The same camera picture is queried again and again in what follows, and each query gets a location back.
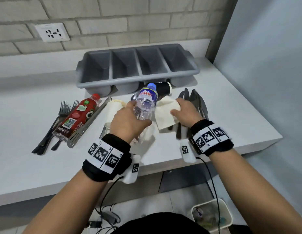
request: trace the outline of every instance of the red bottle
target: red bottle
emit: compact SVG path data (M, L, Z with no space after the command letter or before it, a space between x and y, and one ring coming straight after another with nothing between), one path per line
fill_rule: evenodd
M91 98L84 99L52 134L58 139L67 142L71 134L82 127L92 116L98 106L99 99L100 96L98 94L93 94Z

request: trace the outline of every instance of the black wristband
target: black wristband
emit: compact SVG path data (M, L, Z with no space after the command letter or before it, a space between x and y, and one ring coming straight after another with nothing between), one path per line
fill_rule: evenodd
M125 170L131 165L132 159L130 151L130 145L122 140L121 138L113 135L107 134L102 138L102 141L106 142L113 148L119 150L123 153L122 157L115 166L111 174L102 171L100 168L97 168L95 165L90 163L88 160L85 160L83 163L82 170L91 180L96 182L113 180L116 175L121 175Z
M200 130L214 125L214 123L212 121L209 121L207 119L203 119L197 123L195 123L191 128L191 133L194 136L195 134L197 134ZM200 150L199 146L196 144L195 140L192 138L189 138L189 141L191 142L192 146L195 148L196 152L198 154L202 154L202 151ZM224 140L224 141L219 141L219 143L217 143L214 146L211 146L209 149L207 149L204 154L206 156L210 156L213 152L225 152L228 151L230 149L232 149L234 146L234 144L232 143L232 141L230 139Z

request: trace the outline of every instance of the drink label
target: drink label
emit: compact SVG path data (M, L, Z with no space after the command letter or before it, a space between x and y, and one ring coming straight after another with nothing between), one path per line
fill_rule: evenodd
M156 104L157 92L152 89L144 88L144 89L140 90L137 99L139 99L139 98L147 98L150 101L153 101L154 104Z

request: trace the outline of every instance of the white wall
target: white wall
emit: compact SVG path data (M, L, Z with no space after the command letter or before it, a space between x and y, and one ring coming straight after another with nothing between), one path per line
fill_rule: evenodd
M302 0L239 0L214 65L284 137L247 160L302 216Z

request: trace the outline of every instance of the wall socket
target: wall socket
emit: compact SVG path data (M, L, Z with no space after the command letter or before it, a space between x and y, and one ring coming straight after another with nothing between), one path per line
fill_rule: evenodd
M45 43L70 40L63 23L42 24L34 27Z

